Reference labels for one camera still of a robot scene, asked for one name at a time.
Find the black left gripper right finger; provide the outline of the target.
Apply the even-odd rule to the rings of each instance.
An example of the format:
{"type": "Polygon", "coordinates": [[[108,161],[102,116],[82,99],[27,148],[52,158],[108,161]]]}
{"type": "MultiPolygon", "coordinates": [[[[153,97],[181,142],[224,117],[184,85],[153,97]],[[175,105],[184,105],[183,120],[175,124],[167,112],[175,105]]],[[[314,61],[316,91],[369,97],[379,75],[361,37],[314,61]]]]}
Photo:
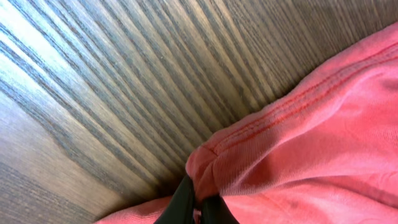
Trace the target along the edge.
{"type": "Polygon", "coordinates": [[[239,224],[227,204],[219,195],[204,199],[201,208],[201,224],[239,224]]]}

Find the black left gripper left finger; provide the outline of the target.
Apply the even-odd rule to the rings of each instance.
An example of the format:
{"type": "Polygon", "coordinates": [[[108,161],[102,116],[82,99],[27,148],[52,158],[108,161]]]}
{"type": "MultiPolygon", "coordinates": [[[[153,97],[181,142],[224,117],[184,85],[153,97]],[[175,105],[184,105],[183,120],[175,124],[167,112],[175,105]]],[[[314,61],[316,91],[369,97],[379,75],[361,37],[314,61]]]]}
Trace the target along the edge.
{"type": "Polygon", "coordinates": [[[194,224],[195,192],[193,182],[189,176],[185,176],[168,206],[156,219],[155,224],[194,224]]]}

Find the red t-shirt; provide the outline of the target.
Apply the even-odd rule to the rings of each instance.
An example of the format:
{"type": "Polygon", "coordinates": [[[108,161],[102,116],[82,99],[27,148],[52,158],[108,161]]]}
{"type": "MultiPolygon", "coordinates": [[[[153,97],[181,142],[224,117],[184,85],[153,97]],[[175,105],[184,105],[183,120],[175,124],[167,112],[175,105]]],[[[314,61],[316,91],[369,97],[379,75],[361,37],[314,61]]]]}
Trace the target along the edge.
{"type": "MultiPolygon", "coordinates": [[[[359,41],[288,95],[215,133],[186,164],[195,192],[239,223],[397,222],[397,25],[359,41]]],[[[103,218],[154,223],[171,197],[103,218]]]]}

